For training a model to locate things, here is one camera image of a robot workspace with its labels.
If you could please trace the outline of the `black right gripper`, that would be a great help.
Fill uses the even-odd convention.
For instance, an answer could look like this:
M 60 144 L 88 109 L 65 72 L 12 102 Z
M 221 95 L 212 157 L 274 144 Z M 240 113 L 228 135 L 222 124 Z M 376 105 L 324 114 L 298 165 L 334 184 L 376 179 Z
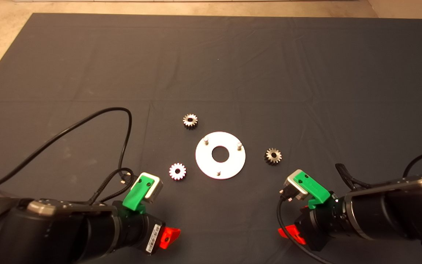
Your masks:
M 321 251 L 330 240 L 341 237 L 343 228 L 340 219 L 336 217 L 334 206 L 324 204 L 310 209 L 308 206 L 299 209 L 300 216 L 294 224 L 285 226 L 286 232 L 301 245 L 307 245 L 312 251 Z M 280 227 L 278 233 L 281 237 L 288 236 Z

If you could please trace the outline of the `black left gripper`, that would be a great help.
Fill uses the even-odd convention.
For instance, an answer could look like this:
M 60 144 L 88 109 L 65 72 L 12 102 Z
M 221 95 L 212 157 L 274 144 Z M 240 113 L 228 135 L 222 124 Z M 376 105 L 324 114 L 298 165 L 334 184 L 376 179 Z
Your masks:
M 181 229 L 166 227 L 166 222 L 150 214 L 134 214 L 126 221 L 125 246 L 144 254 L 155 254 L 167 249 L 180 236 Z

